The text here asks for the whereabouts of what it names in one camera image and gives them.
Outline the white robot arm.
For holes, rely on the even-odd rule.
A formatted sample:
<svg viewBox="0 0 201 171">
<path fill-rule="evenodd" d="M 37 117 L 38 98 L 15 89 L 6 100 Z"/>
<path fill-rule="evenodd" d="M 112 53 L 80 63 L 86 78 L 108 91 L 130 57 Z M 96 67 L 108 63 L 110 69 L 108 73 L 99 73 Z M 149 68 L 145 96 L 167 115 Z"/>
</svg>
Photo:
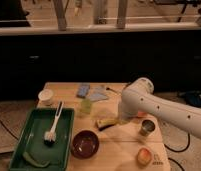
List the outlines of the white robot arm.
<svg viewBox="0 0 201 171">
<path fill-rule="evenodd" d="M 153 95 L 154 85 L 141 77 L 121 91 L 118 116 L 128 120 L 139 111 L 165 120 L 201 139 L 201 108 L 169 101 Z"/>
</svg>

